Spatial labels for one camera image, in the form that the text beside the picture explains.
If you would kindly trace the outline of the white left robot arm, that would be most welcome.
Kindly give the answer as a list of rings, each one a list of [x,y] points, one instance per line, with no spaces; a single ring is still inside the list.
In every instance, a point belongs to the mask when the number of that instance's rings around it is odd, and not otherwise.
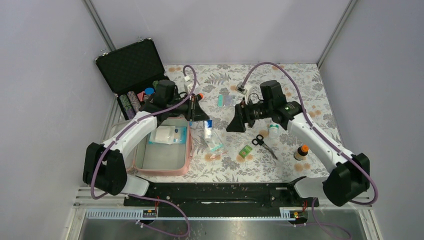
[[[175,82],[160,80],[155,92],[129,123],[101,144],[91,143],[85,153],[82,180],[105,194],[136,195],[144,206],[152,204],[155,192],[149,181],[127,174],[125,158],[151,132],[168,118],[183,116],[189,122],[209,120],[199,101],[202,94],[189,92],[181,97]]]

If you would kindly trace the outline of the plastic bag of band-aids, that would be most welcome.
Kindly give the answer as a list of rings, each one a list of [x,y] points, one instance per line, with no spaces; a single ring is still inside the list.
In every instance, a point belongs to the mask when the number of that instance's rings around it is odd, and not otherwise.
[[[205,142],[213,156],[220,156],[225,153],[225,145],[214,130],[205,138]]]

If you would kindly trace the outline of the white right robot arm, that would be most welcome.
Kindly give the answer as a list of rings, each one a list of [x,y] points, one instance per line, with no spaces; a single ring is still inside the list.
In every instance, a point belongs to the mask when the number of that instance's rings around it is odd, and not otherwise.
[[[232,121],[227,132],[244,133],[254,126],[255,121],[271,119],[288,133],[296,136],[322,162],[329,176],[323,178],[302,178],[287,191],[287,201],[293,206],[301,205],[313,196],[312,185],[322,187],[323,194],[334,205],[341,207],[370,188],[370,160],[364,154],[354,154],[338,144],[313,123],[304,113],[302,105],[288,102],[281,84],[269,80],[260,84],[263,99],[257,103],[242,99],[235,105]]]

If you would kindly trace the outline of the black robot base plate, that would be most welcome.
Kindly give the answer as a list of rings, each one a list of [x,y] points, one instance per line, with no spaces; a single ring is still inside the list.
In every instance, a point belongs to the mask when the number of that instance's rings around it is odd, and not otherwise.
[[[290,183],[163,183],[146,192],[149,198],[169,201],[188,217],[279,217],[280,208],[320,205],[300,197]]]

